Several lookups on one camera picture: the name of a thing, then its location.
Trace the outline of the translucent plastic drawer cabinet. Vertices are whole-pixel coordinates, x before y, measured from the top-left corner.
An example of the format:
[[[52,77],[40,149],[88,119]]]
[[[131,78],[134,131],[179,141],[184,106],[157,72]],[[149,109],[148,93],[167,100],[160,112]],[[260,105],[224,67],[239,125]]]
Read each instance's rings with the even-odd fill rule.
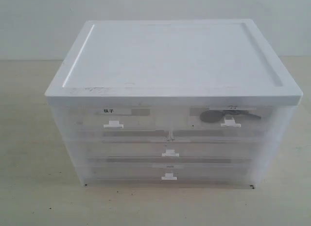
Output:
[[[108,163],[73,155],[72,150],[85,142],[257,141],[264,148],[246,164],[259,181],[239,185],[254,189],[263,179],[303,93],[252,20],[207,19],[88,21],[45,95],[83,186],[140,183],[84,183],[78,168]],[[72,121],[74,112],[107,107],[157,108],[168,119],[170,136],[103,137],[77,131]],[[178,120],[188,116],[192,107],[276,110],[262,137],[174,139],[173,130],[182,124]]]

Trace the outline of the wide clear drawer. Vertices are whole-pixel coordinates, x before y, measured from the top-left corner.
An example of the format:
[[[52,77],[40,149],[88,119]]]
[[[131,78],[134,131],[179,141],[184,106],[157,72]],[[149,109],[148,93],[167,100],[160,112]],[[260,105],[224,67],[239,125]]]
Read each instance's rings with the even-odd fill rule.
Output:
[[[249,163],[264,148],[262,142],[155,142],[108,143],[85,142],[72,154],[85,161],[129,163]]]
[[[255,185],[245,163],[105,163],[77,169],[84,183],[102,181],[128,182],[209,182],[221,184]]]

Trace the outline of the bottom wide clear drawer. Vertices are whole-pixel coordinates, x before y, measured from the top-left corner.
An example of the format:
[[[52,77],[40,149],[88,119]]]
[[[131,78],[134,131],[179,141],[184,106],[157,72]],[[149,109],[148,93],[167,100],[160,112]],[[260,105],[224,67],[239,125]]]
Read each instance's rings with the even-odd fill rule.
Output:
[[[221,184],[255,185],[245,163],[105,163],[77,169],[84,183],[102,181],[128,182],[209,182]]]

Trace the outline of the middle wide clear drawer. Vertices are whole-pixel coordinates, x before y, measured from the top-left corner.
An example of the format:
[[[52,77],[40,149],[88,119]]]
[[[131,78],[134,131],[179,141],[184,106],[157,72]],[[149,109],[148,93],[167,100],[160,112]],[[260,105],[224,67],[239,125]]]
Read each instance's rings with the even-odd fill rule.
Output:
[[[249,163],[264,148],[262,142],[155,142],[108,143],[85,142],[72,154],[85,161],[129,163]]]

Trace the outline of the key bunch with blue tag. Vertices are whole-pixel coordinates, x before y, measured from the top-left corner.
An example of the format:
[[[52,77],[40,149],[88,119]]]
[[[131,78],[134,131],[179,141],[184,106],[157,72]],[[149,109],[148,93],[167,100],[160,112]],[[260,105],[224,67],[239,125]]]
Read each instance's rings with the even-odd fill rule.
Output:
[[[247,110],[208,110],[200,114],[200,120],[205,123],[216,123],[224,119],[241,116],[252,120],[261,120],[261,116],[251,114]]]

